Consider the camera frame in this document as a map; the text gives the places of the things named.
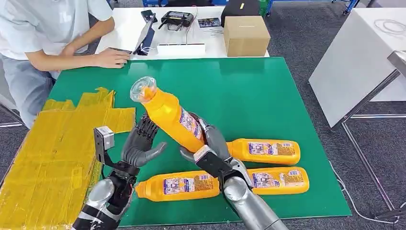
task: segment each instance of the bottle label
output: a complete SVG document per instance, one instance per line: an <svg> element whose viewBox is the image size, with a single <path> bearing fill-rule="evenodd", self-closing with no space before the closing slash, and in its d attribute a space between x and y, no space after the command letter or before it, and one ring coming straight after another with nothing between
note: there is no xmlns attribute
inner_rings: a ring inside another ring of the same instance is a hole
<svg viewBox="0 0 406 230"><path fill-rule="evenodd" d="M284 155L293 156L294 146L291 143L249 142L248 152L252 155Z"/></svg>
<svg viewBox="0 0 406 230"><path fill-rule="evenodd" d="M202 128L200 127L199 123L183 108L181 108L180 112L180 120L179 122L185 127L188 131L193 133L193 135L200 139L202 137Z"/></svg>
<svg viewBox="0 0 406 230"><path fill-rule="evenodd" d="M278 155L277 150L266 142L249 142L248 152L253 155Z"/></svg>
<svg viewBox="0 0 406 230"><path fill-rule="evenodd" d="M214 188L213 177L209 174L194 178L170 178L164 180L164 194L188 193Z"/></svg>
<svg viewBox="0 0 406 230"><path fill-rule="evenodd" d="M279 178L285 187L303 186L305 184L302 173L299 170L290 170L287 174L280 173Z"/></svg>
<svg viewBox="0 0 406 230"><path fill-rule="evenodd" d="M272 175L264 172L253 173L252 177L254 179L254 187L256 188L270 188L279 187L280 183L275 180Z"/></svg>

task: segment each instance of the green table surface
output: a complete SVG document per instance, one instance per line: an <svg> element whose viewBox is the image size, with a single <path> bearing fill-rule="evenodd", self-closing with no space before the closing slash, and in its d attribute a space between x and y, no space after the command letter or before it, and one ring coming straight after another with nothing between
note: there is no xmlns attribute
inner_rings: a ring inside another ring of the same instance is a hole
<svg viewBox="0 0 406 230"><path fill-rule="evenodd" d="M237 138L285 139L301 149L297 166L309 176L310 189L297 195L264 195L280 218L348 216L351 211L330 168L321 142L282 57L133 61L123 69L82 68L63 71L50 98L78 103L83 92L98 87L115 90L115 108L145 109L133 102L133 83L152 76L158 87L179 98L192 111L217 126L227 141ZM128 133L115 135L109 150L114 161ZM198 170L179 154L179 145L159 131L154 145L168 142L165 152L141 168L139 181L163 174ZM246 163L247 168L275 167ZM152 202L134 196L121 226L239 221L221 195L213 198Z"/></svg>

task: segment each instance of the orange plastic bottle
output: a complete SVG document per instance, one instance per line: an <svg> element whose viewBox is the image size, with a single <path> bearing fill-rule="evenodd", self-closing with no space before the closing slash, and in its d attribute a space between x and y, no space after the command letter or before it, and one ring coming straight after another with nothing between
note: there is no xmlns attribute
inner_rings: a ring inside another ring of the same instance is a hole
<svg viewBox="0 0 406 230"><path fill-rule="evenodd" d="M217 196L219 182L205 171L156 175L136 185L139 198L152 201L191 200Z"/></svg>
<svg viewBox="0 0 406 230"><path fill-rule="evenodd" d="M242 161L294 165L300 160L300 148L294 141L237 139L227 142L231 156Z"/></svg>
<svg viewBox="0 0 406 230"><path fill-rule="evenodd" d="M136 81L130 97L141 102L151 120L189 151L197 152L204 145L198 122L179 105L174 95L161 91L154 78L143 77Z"/></svg>
<svg viewBox="0 0 406 230"><path fill-rule="evenodd" d="M252 191L258 195L304 193L309 189L309 178L303 168L280 167L248 169L254 183ZM220 193L219 181L205 171L177 172L156 175L135 186L139 198L159 201L201 199Z"/></svg>
<svg viewBox="0 0 406 230"><path fill-rule="evenodd" d="M298 194L309 190L309 177L301 167L248 169L258 195Z"/></svg>

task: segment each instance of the yellow tape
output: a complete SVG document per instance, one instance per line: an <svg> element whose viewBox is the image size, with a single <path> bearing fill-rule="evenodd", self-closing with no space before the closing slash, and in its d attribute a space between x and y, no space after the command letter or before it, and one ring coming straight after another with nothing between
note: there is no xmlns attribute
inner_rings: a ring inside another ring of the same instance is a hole
<svg viewBox="0 0 406 230"><path fill-rule="evenodd" d="M135 109L112 109L114 91L48 100L0 189L0 229L70 229L100 173L93 128L130 131Z"/></svg>

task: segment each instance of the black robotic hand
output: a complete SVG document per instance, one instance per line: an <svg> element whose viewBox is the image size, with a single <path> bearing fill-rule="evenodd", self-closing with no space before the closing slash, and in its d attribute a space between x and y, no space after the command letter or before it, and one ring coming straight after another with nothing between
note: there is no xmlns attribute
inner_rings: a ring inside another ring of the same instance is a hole
<svg viewBox="0 0 406 230"><path fill-rule="evenodd" d="M144 114L137 125L131 130L124 143L121 159L137 168L144 166L163 152L166 142L152 148L152 141L159 127Z"/></svg>

